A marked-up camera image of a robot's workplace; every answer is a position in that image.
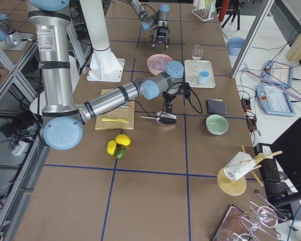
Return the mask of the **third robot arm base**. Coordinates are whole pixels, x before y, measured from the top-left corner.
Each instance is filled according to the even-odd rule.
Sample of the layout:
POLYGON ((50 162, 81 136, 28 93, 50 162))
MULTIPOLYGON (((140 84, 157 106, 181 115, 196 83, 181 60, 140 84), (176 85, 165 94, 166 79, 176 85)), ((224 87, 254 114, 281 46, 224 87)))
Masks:
POLYGON ((14 28, 7 15, 0 14, 0 48, 21 51, 25 45, 22 35, 14 28))

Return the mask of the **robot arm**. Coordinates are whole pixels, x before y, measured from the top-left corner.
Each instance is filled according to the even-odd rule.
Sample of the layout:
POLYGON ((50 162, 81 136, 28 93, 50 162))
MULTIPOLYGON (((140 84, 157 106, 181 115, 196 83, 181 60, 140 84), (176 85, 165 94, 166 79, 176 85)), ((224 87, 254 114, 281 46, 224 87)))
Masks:
POLYGON ((36 27, 46 105, 43 138, 56 150, 75 147, 83 135, 83 125, 90 119, 142 95, 153 99, 177 86, 184 67, 171 61, 160 74, 122 85, 82 104, 73 101, 67 28, 71 24, 68 1, 27 1, 30 22, 36 27))
POLYGON ((166 50, 170 44, 170 37, 168 37, 170 33, 168 25, 170 6, 168 4, 160 4, 157 11, 149 6, 149 8, 154 11, 154 13, 150 15, 143 7, 147 6, 147 4, 141 4, 139 1, 123 2, 132 7, 141 21, 141 27, 144 31, 152 29, 149 35, 152 47, 154 48, 156 44, 163 44, 164 50, 166 50))

